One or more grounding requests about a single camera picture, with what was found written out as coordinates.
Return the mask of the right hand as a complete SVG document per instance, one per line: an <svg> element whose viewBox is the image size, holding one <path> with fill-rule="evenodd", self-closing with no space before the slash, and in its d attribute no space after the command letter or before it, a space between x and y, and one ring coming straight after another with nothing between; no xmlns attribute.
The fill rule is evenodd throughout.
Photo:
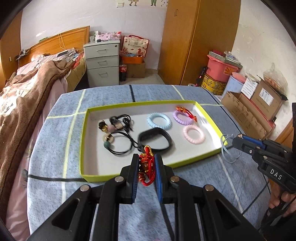
<svg viewBox="0 0 296 241"><path fill-rule="evenodd" d="M277 207L280 204L280 201L283 202L290 202L294 199L294 201L289 205L287 211L283 215L283 217L286 217L292 213L295 212L296 210L296 205L295 205L295 194L290 194L288 192L285 192L281 189L279 185L276 183L273 184L272 186L272 191L271 191L271 196L269 200L269 208L273 209Z"/></svg>

